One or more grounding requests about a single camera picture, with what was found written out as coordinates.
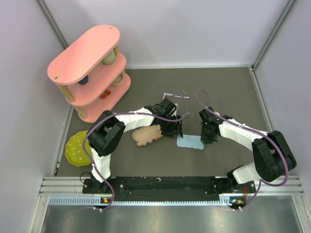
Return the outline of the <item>light blue cleaning cloth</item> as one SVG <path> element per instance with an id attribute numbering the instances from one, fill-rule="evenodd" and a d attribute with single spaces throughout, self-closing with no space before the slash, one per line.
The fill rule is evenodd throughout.
<path id="1" fill-rule="evenodd" d="M 201 137 L 197 135 L 184 134 L 183 137 L 177 137 L 176 144 L 181 148 L 190 148 L 203 150 L 204 144 L 201 142 Z"/>

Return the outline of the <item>plaid glasses case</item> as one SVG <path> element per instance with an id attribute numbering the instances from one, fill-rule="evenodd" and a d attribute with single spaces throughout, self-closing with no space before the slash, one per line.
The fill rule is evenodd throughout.
<path id="1" fill-rule="evenodd" d="M 160 125 L 145 126 L 132 133 L 138 147 L 146 146 L 162 137 Z"/>

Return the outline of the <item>white sunglasses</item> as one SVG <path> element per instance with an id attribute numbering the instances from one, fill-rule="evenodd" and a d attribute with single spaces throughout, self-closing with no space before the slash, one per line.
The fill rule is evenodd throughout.
<path id="1" fill-rule="evenodd" d="M 178 95 L 178 94 L 171 94 L 171 93 L 164 92 L 162 99 L 165 99 L 165 98 L 168 98 L 168 97 L 189 99 L 188 96 L 182 96 L 182 95 Z"/>

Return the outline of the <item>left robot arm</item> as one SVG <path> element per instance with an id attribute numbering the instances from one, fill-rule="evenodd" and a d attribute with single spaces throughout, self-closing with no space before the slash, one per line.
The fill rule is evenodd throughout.
<path id="1" fill-rule="evenodd" d="M 159 136 L 182 137 L 182 119 L 177 114 L 177 106 L 168 99 L 160 104 L 144 106 L 126 113 L 104 111 L 86 134 L 91 149 L 92 171 L 88 188 L 106 192 L 110 187 L 111 154 L 117 148 L 122 135 L 130 130 L 154 127 Z"/>

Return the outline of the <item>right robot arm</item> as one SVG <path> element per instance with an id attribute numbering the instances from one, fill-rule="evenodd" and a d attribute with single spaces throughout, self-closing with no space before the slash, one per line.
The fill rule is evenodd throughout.
<path id="1" fill-rule="evenodd" d="M 258 131 L 237 122 L 230 116 L 220 116 L 208 107 L 199 112 L 202 120 L 201 141 L 203 144 L 217 142 L 217 137 L 231 139 L 249 149 L 254 161 L 227 173 L 227 187 L 232 192 L 240 191 L 245 183 L 263 181 L 268 184 L 280 176 L 288 176 L 297 166 L 296 159 L 284 137 L 277 130 Z"/>

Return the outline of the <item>small bowl on shelf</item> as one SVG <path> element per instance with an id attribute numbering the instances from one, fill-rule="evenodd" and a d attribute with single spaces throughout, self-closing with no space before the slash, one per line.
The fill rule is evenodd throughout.
<path id="1" fill-rule="evenodd" d="M 111 83 L 111 86 L 117 86 L 120 84 L 120 82 L 122 81 L 123 79 L 123 76 L 122 75 L 119 75 L 112 83 Z"/>

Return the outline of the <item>orange object on shelf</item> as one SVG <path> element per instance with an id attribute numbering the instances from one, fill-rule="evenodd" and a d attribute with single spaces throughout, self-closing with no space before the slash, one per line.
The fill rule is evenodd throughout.
<path id="1" fill-rule="evenodd" d="M 101 99 L 105 99 L 105 98 L 107 98 L 110 94 L 111 94 L 111 91 L 107 89 L 107 90 L 105 90 L 105 91 L 100 95 L 100 98 L 101 98 Z"/>

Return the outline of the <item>beige ball on shelf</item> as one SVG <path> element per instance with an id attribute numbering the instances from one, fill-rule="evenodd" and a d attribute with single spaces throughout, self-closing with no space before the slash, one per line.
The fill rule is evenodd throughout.
<path id="1" fill-rule="evenodd" d="M 110 65 L 115 62 L 116 55 L 114 50 L 112 50 L 106 57 L 101 60 L 101 64 Z"/>

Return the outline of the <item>pink tiered wooden shelf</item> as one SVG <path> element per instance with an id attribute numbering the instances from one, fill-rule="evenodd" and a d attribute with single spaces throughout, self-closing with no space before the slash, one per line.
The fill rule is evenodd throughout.
<path id="1" fill-rule="evenodd" d="M 48 66 L 48 77 L 86 123 L 93 123 L 103 111 L 112 110 L 131 86 L 131 79 L 125 73 L 126 58 L 119 49 L 120 38 L 120 31 L 114 26 L 92 27 Z M 116 55 L 115 62 L 101 64 L 112 50 Z M 86 75 L 88 83 L 78 84 Z M 119 75 L 123 76 L 120 84 L 111 86 Z M 101 99 L 100 95 L 107 89 L 111 94 Z"/>

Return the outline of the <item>dark blue object on shelf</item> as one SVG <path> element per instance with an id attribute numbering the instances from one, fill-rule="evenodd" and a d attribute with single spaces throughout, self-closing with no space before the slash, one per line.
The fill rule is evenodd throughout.
<path id="1" fill-rule="evenodd" d="M 87 83 L 88 83 L 88 76 L 87 75 L 78 82 L 78 84 L 80 84 L 80 85 L 85 85 Z"/>

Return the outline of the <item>yellow-green dotted plate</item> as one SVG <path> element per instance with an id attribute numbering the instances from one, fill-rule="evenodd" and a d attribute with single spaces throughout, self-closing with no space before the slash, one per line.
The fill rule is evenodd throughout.
<path id="1" fill-rule="evenodd" d="M 80 131 L 73 135 L 65 146 L 65 157 L 67 161 L 77 167 L 88 166 L 92 164 L 91 159 L 83 150 L 82 142 L 87 131 Z"/>

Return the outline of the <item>aluminium frame rail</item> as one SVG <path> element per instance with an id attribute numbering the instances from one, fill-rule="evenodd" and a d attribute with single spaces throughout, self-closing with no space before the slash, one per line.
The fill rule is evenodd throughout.
<path id="1" fill-rule="evenodd" d="M 308 233 L 297 176 L 234 184 L 226 177 L 45 177 L 31 233 Z"/>

